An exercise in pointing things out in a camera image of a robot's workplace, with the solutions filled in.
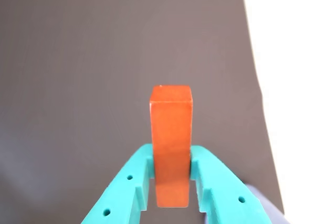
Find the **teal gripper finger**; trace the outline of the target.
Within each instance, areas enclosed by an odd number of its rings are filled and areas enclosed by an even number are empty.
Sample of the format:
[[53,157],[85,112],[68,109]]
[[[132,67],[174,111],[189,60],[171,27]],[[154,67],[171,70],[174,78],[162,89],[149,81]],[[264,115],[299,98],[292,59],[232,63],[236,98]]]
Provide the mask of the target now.
[[271,223],[259,199],[212,152],[191,146],[190,179],[208,223]]
[[82,223],[139,223],[154,178],[153,148],[142,145],[124,164]]

